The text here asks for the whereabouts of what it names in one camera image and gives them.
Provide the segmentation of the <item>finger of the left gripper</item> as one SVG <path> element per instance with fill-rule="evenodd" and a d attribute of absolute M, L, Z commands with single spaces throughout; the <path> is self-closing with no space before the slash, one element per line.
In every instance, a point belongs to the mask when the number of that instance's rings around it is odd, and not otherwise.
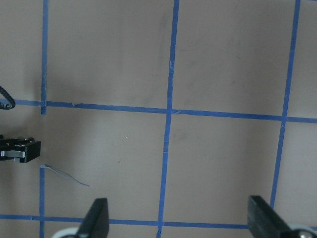
<path fill-rule="evenodd" d="M 28 163 L 41 154 L 41 141 L 34 138 L 4 138 L 0 136 L 0 160 Z"/>

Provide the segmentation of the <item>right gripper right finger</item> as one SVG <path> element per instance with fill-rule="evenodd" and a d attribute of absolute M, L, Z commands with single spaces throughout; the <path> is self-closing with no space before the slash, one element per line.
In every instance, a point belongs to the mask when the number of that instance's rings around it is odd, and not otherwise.
<path fill-rule="evenodd" d="M 254 238 L 315 238 L 311 228 L 287 224 L 259 195 L 248 197 L 247 224 Z"/>

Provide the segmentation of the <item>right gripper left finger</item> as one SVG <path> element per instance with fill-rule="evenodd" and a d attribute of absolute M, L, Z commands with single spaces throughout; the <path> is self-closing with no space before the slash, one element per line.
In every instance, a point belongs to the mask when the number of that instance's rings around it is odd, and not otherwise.
<path fill-rule="evenodd" d="M 94 200 L 80 226 L 57 231 L 54 238 L 106 238 L 109 233 L 107 198 Z"/>

